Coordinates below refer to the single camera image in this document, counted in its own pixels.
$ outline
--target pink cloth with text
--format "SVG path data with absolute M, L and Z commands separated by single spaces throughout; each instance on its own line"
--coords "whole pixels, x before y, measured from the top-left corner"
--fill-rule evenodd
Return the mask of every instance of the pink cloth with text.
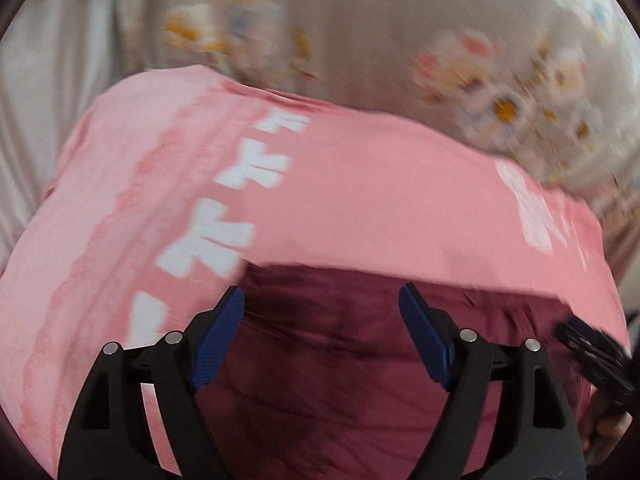
M 182 329 L 243 260 L 556 295 L 626 342 L 600 237 L 583 202 L 420 124 L 144 73 L 79 122 L 0 280 L 0 402 L 55 473 L 103 343 Z

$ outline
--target beige fabric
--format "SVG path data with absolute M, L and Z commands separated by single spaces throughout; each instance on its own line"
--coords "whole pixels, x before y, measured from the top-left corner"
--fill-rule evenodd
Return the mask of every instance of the beige fabric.
M 117 77 L 114 2 L 27 0 L 0 43 L 0 272 L 78 117 Z
M 634 253 L 640 40 L 615 0 L 150 0 L 146 68 L 421 121 L 585 197 Z
M 123 53 L 123 69 L 130 75 L 143 68 L 142 42 L 149 0 L 118 0 L 118 30 Z

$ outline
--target human hand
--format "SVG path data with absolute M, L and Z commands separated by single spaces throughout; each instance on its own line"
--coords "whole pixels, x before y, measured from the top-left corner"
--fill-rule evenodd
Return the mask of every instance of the human hand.
M 589 456 L 587 465 L 603 462 L 617 446 L 631 424 L 631 416 L 615 406 L 600 391 L 591 397 L 578 432 L 582 450 Z

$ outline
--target maroon fabric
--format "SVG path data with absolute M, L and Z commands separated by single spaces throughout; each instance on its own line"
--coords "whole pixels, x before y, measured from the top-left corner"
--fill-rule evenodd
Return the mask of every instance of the maroon fabric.
M 406 279 L 309 267 L 249 266 L 246 315 L 214 383 L 198 396 L 240 479 L 409 476 L 446 394 L 431 382 L 398 311 Z M 427 302 L 490 342 L 539 339 L 576 413 L 588 384 L 552 333 L 553 298 L 414 282 Z M 482 465 L 500 386 L 492 383 L 468 470 Z

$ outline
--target bedding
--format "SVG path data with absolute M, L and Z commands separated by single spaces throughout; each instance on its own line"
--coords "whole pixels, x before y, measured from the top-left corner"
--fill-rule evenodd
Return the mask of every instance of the bedding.
M 27 0 L 0 43 L 0 274 L 58 154 L 119 76 L 115 0 Z
M 636 252 L 640 39 L 616 0 L 148 0 L 123 13 L 144 31 L 127 54 L 146 68 L 207 64 L 420 121 L 585 198 L 617 279 Z
M 515 163 L 203 66 L 143 73 L 80 119 L 0 280 L 0 403 L 50 473 L 101 346 L 182 329 L 244 260 L 557 296 L 628 344 L 595 216 Z
M 237 478 L 410 477 L 447 396 L 428 377 L 398 315 L 405 283 L 354 270 L 248 267 L 239 283 L 244 321 L 215 381 L 197 397 Z M 488 341 L 538 339 L 574 413 L 584 411 L 590 384 L 554 337 L 567 305 L 415 285 L 431 306 Z M 499 394 L 492 384 L 467 472 L 484 462 Z

